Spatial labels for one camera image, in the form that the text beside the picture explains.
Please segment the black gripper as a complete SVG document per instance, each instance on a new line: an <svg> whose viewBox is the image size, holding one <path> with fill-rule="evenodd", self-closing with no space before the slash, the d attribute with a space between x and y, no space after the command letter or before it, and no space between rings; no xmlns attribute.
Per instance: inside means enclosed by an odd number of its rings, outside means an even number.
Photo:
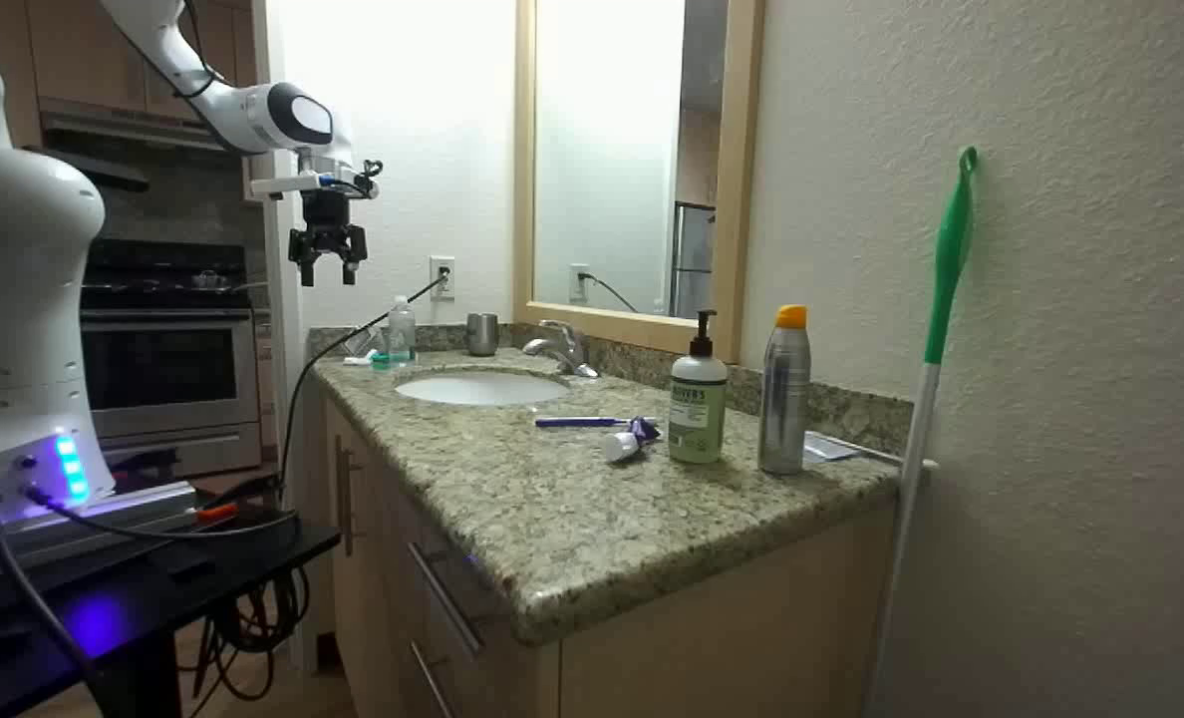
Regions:
<svg viewBox="0 0 1184 718"><path fill-rule="evenodd" d="M323 251L334 251L342 260L342 282L354 282L366 233L352 218L352 198L339 193L303 194L303 223L291 233L291 260L303 288L314 288L314 260Z"/></svg>

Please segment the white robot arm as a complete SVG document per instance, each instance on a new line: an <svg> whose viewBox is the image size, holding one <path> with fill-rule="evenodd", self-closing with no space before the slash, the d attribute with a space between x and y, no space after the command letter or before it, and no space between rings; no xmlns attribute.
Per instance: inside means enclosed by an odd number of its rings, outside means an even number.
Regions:
<svg viewBox="0 0 1184 718"><path fill-rule="evenodd" d="M187 0L101 0L114 30L238 154L291 151L291 177L261 194L303 194L288 260L314 278L334 251L342 278L366 260L352 202L373 194L379 159L359 159L339 117L296 85L227 85L181 30ZM69 159L13 145L0 81L0 484L32 479L89 508L114 493L81 347L81 278L104 229L104 194Z"/></svg>

